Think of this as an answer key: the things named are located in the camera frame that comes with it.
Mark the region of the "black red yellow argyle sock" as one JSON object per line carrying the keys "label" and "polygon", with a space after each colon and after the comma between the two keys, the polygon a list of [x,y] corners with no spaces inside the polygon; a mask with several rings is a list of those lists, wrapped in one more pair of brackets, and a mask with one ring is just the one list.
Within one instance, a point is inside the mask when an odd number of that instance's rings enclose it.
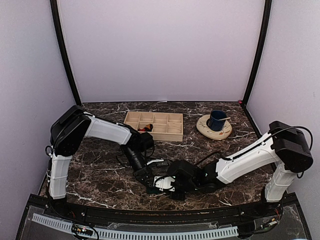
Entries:
{"label": "black red yellow argyle sock", "polygon": [[152,132],[154,125],[152,123],[140,122],[138,124],[138,131],[139,132]]}

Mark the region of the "wooden compartment tray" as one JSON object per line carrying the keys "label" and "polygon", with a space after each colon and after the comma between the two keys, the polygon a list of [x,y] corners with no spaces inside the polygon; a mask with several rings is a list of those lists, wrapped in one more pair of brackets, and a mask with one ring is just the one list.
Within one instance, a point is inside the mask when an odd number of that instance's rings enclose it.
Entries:
{"label": "wooden compartment tray", "polygon": [[182,113],[129,111],[123,123],[138,131],[141,122],[153,124],[153,130],[149,133],[155,141],[183,141],[184,123]]}

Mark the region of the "green christmas bear sock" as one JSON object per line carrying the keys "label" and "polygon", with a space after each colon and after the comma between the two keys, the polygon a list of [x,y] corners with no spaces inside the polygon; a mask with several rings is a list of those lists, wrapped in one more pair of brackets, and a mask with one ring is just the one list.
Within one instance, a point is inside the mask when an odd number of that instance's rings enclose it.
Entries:
{"label": "green christmas bear sock", "polygon": [[158,195],[158,194],[161,194],[162,192],[157,187],[147,186],[146,187],[146,193],[150,194],[150,195],[151,194]]}

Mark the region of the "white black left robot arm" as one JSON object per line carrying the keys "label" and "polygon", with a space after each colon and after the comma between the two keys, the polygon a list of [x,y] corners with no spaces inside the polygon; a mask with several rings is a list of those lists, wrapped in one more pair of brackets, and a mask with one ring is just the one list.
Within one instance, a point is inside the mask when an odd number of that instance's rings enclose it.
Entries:
{"label": "white black left robot arm", "polygon": [[70,161],[85,137],[119,144],[133,169],[134,177],[146,187],[147,193],[161,192],[155,187],[155,176],[147,166],[146,151],[154,146],[153,137],[148,132],[139,133],[127,124],[95,117],[74,105],[51,126],[50,133],[48,195],[54,199],[50,208],[58,217],[67,218],[71,213],[70,206],[62,199],[66,197]]}

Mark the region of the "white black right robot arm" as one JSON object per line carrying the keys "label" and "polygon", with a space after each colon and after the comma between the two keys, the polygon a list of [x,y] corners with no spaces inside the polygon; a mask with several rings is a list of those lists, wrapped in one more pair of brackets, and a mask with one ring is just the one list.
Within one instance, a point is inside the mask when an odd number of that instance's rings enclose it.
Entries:
{"label": "white black right robot arm", "polygon": [[239,177],[271,163],[277,168],[262,191],[262,201],[255,205],[255,213],[266,217],[275,208],[298,174],[308,170],[314,160],[312,142],[307,142],[304,126],[290,126],[280,121],[269,124],[269,131],[256,142],[229,155],[221,155],[200,168],[186,160],[176,160],[165,176],[155,177],[153,186],[170,192],[173,199],[199,191],[214,193]]}

